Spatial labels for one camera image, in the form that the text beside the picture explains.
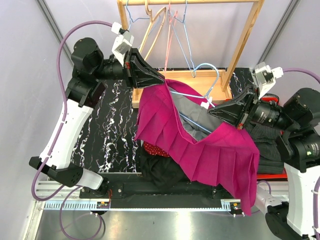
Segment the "black skirt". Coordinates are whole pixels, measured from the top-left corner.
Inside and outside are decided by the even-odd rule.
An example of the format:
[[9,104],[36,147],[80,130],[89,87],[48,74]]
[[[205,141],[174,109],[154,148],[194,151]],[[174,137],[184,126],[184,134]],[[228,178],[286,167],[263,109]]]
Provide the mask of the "black skirt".
[[140,152],[140,170],[142,176],[164,191],[179,182],[189,181],[181,167],[169,156],[152,155],[144,148]]

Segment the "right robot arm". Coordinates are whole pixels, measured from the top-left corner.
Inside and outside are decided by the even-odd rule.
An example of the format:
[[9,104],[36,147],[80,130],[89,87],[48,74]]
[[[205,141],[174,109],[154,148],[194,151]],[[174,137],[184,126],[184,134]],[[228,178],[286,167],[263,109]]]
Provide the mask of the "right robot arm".
[[250,85],[237,97],[208,110],[241,130],[258,123],[280,131],[276,147],[288,182],[288,201],[257,189],[256,207],[270,231],[282,240],[317,240],[320,237],[320,94],[305,87],[283,106],[259,99]]

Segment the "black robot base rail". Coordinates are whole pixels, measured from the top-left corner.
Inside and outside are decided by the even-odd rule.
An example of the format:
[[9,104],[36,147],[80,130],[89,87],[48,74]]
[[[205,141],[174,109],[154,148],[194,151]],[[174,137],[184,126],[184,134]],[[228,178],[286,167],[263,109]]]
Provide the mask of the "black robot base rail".
[[103,173],[105,195],[85,188],[78,196],[82,201],[97,202],[95,209],[106,210],[102,202],[110,197],[112,211],[230,212],[241,206],[222,187],[212,187],[187,180],[164,190],[137,173]]

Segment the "pink wire hanger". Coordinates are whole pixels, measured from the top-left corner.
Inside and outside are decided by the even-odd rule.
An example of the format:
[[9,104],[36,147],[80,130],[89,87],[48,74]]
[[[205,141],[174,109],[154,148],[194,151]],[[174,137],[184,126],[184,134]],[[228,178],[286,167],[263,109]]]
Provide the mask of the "pink wire hanger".
[[168,62],[170,57],[170,50],[171,50],[171,43],[173,38],[173,27],[176,24],[175,17],[177,16],[178,12],[175,11],[174,13],[171,12],[171,1],[168,3],[168,35],[167,35],[167,45],[166,45],[166,54],[165,54],[165,62],[164,62],[164,75],[166,75]]

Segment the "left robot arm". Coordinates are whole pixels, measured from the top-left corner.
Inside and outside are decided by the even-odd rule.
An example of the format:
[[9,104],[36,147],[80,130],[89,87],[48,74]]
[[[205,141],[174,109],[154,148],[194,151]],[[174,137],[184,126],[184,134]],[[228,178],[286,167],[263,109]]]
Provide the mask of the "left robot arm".
[[120,47],[124,62],[115,54],[108,59],[96,41],[90,37],[78,40],[71,55],[72,78],[65,90],[66,103],[45,150],[33,156],[29,165],[66,187],[81,186],[95,197],[108,193],[108,181],[100,174],[71,162],[74,145],[84,123],[92,114],[105,91],[103,81],[123,80],[130,89],[142,89],[165,82],[165,77],[154,70],[137,48],[126,43]]

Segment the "light blue wire hanger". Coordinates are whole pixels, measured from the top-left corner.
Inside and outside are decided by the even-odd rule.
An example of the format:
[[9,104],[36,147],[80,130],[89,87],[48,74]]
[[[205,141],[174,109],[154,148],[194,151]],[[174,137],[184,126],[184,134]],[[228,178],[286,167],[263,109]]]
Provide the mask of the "light blue wire hanger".
[[124,7],[128,17],[128,30],[132,32],[133,30],[138,29],[141,25],[143,26],[146,24],[147,21],[149,21],[149,17],[132,12],[132,7],[129,6],[129,3],[130,1],[126,0]]

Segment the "red polka dot skirt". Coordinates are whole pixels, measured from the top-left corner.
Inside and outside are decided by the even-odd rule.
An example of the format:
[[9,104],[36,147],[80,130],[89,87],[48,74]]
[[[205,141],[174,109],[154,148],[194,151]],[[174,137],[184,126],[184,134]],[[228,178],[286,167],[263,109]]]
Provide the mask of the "red polka dot skirt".
[[156,145],[152,145],[146,141],[143,142],[143,148],[144,150],[152,156],[161,156],[161,157],[165,157],[165,158],[169,158],[170,155],[165,152],[163,149],[161,149],[160,147],[156,146]]

